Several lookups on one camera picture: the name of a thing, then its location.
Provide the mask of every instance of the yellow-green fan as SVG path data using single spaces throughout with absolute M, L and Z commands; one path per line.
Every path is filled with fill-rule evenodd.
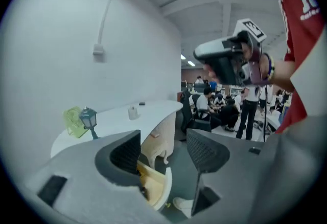
M 79 118 L 81 109 L 79 107 L 72 107 L 63 112 L 63 119 L 66 124 L 66 129 L 69 135 L 74 135 L 76 138 L 80 138 L 87 129 L 84 128 L 83 122 Z

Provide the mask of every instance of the computer monitor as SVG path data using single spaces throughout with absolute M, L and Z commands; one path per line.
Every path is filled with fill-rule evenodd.
M 186 81 L 182 81 L 180 83 L 180 88 L 181 88 L 181 91 L 184 91 L 186 89 Z
M 198 93 L 203 93 L 204 89 L 208 87 L 207 84 L 204 83 L 195 83 L 194 84 L 194 91 Z

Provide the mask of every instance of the lantern figurine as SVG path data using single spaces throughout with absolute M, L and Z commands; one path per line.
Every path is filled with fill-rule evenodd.
M 85 107 L 79 114 L 79 118 L 84 124 L 84 128 L 91 130 L 94 140 L 98 139 L 94 127 L 97 125 L 97 112 L 91 108 Z

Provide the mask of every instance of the white shoe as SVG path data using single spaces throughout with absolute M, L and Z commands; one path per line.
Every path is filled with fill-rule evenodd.
M 173 198 L 173 205 L 176 209 L 183 212 L 187 218 L 191 218 L 191 211 L 193 206 L 193 199 L 186 200 L 181 197 Z

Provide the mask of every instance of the wristband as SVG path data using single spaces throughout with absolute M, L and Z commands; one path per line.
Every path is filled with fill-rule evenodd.
M 273 75 L 274 75 L 274 72 L 275 72 L 275 64 L 274 64 L 273 58 L 269 54 L 264 53 L 264 55 L 267 56 L 268 62 L 269 62 L 268 74 L 267 74 L 267 77 L 264 80 L 270 81 L 272 79 Z

